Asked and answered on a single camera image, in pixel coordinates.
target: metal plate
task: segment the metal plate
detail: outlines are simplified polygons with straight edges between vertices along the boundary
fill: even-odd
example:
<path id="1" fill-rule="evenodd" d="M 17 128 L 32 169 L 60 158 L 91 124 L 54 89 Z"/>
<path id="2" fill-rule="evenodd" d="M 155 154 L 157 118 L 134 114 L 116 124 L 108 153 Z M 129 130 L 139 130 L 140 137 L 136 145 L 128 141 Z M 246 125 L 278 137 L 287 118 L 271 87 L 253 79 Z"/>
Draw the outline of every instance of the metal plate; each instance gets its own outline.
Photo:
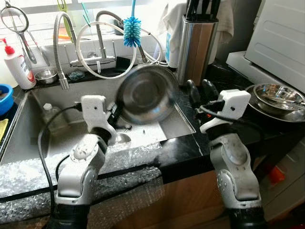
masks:
<path id="1" fill-rule="evenodd" d="M 169 69 L 139 65 L 121 84 L 117 103 L 123 106 L 123 118 L 131 123 L 159 122 L 173 110 L 178 90 L 178 82 Z"/>
<path id="2" fill-rule="evenodd" d="M 256 111 L 258 111 L 259 113 L 266 115 L 270 118 L 274 118 L 276 120 L 280 120 L 280 121 L 284 121 L 284 122 L 288 122 L 288 123 L 302 123 L 305 122 L 305 110 L 298 110 L 298 111 L 293 111 L 289 114 L 283 115 L 283 116 L 276 116 L 276 115 L 271 115 L 268 114 L 266 111 L 262 110 L 258 104 L 257 104 L 257 97 L 254 94 L 253 88 L 255 85 L 252 85 L 250 87 L 247 87 L 245 89 L 245 91 L 247 91 L 248 93 L 250 93 L 251 95 L 251 99 L 249 101 L 249 105 L 255 109 Z"/>

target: cabinet door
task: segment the cabinet door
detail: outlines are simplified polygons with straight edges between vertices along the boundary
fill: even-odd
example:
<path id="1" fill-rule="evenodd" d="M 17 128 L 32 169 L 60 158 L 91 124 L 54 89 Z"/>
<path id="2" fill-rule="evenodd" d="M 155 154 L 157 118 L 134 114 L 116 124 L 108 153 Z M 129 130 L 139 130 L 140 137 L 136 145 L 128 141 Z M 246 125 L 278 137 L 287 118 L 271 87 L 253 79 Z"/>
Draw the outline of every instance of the cabinet door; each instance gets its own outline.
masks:
<path id="1" fill-rule="evenodd" d="M 223 201 L 213 171 L 165 185 L 165 196 L 113 229 L 186 229 L 219 217 Z"/>
<path id="2" fill-rule="evenodd" d="M 245 58 L 305 92 L 305 1 L 267 0 Z"/>

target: white cloth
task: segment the white cloth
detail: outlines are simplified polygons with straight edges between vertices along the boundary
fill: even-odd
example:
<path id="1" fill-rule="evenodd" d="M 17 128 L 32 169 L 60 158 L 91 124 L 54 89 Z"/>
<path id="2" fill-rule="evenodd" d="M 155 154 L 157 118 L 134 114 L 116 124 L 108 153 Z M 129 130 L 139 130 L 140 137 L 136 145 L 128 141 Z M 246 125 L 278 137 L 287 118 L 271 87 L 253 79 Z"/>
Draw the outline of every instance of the white cloth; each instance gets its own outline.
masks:
<path id="1" fill-rule="evenodd" d="M 160 35 L 165 31 L 171 34 L 170 49 L 175 51 L 180 46 L 183 23 L 182 15 L 186 14 L 186 0 L 170 0 L 165 5 L 163 14 L 157 27 L 157 33 Z M 234 35 L 233 11 L 230 0 L 222 0 L 217 13 L 219 20 L 217 31 L 221 32 L 217 43 L 228 43 Z"/>
<path id="2" fill-rule="evenodd" d="M 168 31 L 171 52 L 180 46 L 183 23 L 182 15 L 186 14 L 186 0 L 170 0 L 165 5 L 157 27 L 158 35 Z"/>

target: knife block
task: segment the knife block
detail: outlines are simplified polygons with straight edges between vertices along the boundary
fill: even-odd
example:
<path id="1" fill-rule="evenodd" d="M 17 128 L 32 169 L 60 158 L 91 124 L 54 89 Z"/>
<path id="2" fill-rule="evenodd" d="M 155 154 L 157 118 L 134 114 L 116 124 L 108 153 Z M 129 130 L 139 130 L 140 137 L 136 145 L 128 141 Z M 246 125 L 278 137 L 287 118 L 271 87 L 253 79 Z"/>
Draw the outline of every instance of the knife block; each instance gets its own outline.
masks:
<path id="1" fill-rule="evenodd" d="M 183 32 L 180 47 L 177 80 L 185 85 L 193 80 L 201 85 L 212 51 L 218 20 L 192 22 L 183 16 Z"/>

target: stainless steel sink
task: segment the stainless steel sink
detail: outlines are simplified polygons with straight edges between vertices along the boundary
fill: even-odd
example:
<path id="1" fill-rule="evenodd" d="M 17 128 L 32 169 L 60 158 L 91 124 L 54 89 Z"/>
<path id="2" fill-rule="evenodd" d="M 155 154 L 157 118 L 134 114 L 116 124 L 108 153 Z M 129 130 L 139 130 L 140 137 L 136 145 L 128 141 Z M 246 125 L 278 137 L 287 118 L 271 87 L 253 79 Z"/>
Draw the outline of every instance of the stainless steel sink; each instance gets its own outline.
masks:
<path id="1" fill-rule="evenodd" d="M 42 106 L 50 103 L 53 106 L 65 108 L 80 101 L 83 95 L 104 95 L 107 103 L 114 101 L 116 91 L 122 79 L 95 80 L 70 84 L 69 90 L 60 86 L 35 89 L 28 92 L 20 104 L 10 137 L 6 140 L 4 155 L 0 164 L 20 160 L 38 158 L 37 137 L 44 122 Z M 45 157 L 57 153 L 69 152 L 71 148 L 87 133 L 81 112 L 69 110 L 64 113 L 69 127 L 62 129 L 56 135 L 47 134 L 43 139 L 43 154 Z M 128 124 L 120 119 L 118 124 Z M 187 121 L 178 105 L 163 121 L 149 125 L 134 125 L 131 130 L 117 130 L 126 133 L 132 140 L 131 147 L 137 147 L 194 133 L 193 127 Z"/>

